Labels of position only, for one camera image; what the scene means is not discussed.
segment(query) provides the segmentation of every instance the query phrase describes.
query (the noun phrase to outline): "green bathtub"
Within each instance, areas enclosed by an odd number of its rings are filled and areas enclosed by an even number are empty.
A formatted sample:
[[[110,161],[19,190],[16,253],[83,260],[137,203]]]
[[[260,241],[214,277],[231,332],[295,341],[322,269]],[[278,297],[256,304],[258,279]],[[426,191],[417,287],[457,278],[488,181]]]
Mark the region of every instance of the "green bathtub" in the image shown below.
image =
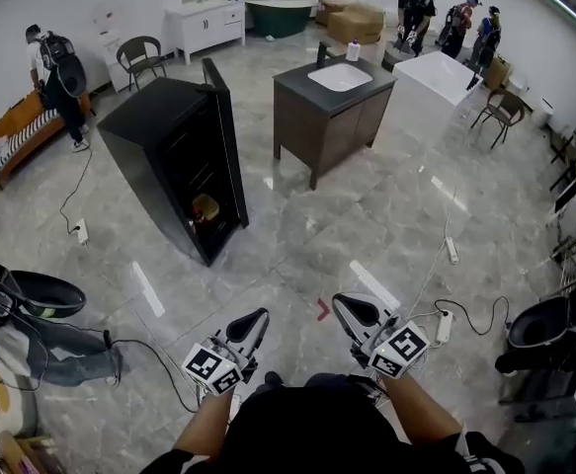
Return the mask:
[[[246,5],[255,24],[255,33],[276,39],[305,30],[313,7],[307,0],[253,0]]]

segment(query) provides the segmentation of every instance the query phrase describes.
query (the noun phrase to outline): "faucet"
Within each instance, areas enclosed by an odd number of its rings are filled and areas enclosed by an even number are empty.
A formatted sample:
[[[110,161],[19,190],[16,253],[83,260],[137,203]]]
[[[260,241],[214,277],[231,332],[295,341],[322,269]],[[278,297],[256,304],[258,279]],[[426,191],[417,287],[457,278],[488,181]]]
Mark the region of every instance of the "faucet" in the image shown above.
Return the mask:
[[[330,58],[335,58],[338,54],[334,54],[333,52],[328,51],[331,45],[328,42],[319,42],[318,43],[318,56],[316,57],[316,68],[324,68],[325,66],[325,56],[329,56]]]

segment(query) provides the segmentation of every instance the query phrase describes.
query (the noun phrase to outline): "white vanity cabinet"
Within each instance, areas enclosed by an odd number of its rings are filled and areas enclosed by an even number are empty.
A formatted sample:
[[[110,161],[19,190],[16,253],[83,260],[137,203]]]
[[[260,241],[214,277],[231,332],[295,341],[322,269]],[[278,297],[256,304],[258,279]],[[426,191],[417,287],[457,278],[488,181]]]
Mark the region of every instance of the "white vanity cabinet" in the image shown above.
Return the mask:
[[[191,53],[230,40],[246,43],[245,1],[205,0],[167,9],[172,44],[185,53],[187,65]]]

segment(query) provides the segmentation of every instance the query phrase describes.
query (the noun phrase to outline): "black hair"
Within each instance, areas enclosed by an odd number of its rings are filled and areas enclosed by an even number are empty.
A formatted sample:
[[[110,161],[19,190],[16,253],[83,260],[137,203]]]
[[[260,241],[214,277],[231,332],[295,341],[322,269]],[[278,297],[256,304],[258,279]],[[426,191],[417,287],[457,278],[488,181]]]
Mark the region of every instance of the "black hair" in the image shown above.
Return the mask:
[[[27,36],[36,36],[41,33],[41,28],[38,25],[30,25],[27,28]]]

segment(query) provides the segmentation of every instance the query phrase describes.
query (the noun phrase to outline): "black metal chair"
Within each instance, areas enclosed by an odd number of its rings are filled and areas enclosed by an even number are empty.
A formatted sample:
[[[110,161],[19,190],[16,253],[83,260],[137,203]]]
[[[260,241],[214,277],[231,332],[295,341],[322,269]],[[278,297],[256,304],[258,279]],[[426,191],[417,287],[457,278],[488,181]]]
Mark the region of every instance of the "black metal chair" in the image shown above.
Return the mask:
[[[150,43],[156,47],[157,55],[149,56],[147,55],[147,49],[145,45]],[[167,72],[165,71],[165,66],[163,64],[164,58],[160,55],[161,47],[160,40],[149,36],[140,36],[129,39],[125,42],[119,50],[117,51],[117,62],[121,65],[127,74],[129,74],[129,90],[131,91],[131,76],[136,83],[136,88],[140,89],[138,85],[138,76],[145,70],[151,69],[153,75],[157,77],[154,67],[162,68],[162,73],[167,77]],[[127,61],[127,66],[121,61],[122,57],[125,57]],[[144,56],[144,58],[139,59],[135,63],[132,63],[137,58]]]
[[[492,99],[498,96],[503,97],[501,103],[498,106],[492,105],[491,103]],[[494,149],[494,146],[501,138],[501,136],[503,136],[502,143],[504,144],[505,139],[507,138],[507,132],[509,128],[518,124],[525,118],[525,104],[519,97],[501,88],[498,90],[494,90],[492,93],[489,94],[489,97],[487,99],[487,106],[485,106],[485,109],[483,109],[481,111],[481,114],[478,115],[478,118],[472,125],[472,128],[476,126],[481,116],[483,116],[486,113],[488,116],[483,120],[481,126],[490,118],[494,118],[501,125],[501,132],[498,134],[498,137],[496,137],[496,140],[494,140],[494,143],[492,144],[491,147],[492,149]],[[520,113],[518,119],[514,120],[514,116],[518,113]]]

